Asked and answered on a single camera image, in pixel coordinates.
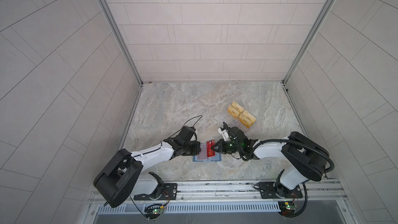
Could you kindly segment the clear acrylic card stand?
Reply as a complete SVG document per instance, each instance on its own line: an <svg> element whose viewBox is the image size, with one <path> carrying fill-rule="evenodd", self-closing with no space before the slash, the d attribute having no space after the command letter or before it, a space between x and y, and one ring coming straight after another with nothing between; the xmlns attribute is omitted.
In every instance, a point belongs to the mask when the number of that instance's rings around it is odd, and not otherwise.
<svg viewBox="0 0 398 224"><path fill-rule="evenodd" d="M242 128L244 131L250 130L256 123L257 118L233 101L228 107L226 112L235 120L235 124Z"/></svg>

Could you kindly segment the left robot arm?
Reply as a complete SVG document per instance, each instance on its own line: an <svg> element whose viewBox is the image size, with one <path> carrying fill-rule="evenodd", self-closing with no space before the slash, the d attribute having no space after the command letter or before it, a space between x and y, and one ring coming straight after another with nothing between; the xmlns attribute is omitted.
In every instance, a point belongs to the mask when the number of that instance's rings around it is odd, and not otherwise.
<svg viewBox="0 0 398 224"><path fill-rule="evenodd" d="M93 185L112 208L121 205L131 195L157 198L161 194L163 180L155 173L142 173L179 156L196 156L201 151L200 145L196 129L183 126L175 137L164 139L160 145L135 152L120 149L99 172Z"/></svg>

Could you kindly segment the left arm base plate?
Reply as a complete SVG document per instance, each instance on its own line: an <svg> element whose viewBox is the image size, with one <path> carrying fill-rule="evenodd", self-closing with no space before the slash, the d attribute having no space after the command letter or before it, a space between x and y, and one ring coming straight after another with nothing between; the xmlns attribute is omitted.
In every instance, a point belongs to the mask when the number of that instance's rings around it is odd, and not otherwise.
<svg viewBox="0 0 398 224"><path fill-rule="evenodd" d="M135 201L166 201L176 200L177 183L163 183L155 188L155 190L147 194L134 194Z"/></svg>

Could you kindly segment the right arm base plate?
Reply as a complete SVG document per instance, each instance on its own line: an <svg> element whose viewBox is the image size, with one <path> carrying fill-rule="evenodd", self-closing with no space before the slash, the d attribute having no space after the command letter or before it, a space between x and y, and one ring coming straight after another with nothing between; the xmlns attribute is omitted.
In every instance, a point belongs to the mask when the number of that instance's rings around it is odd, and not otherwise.
<svg viewBox="0 0 398 224"><path fill-rule="evenodd" d="M303 198L303 192L299 185L297 185L293 190L290 190L283 185L278 185L276 187L274 182L259 182L254 185L254 189L260 192L262 199Z"/></svg>

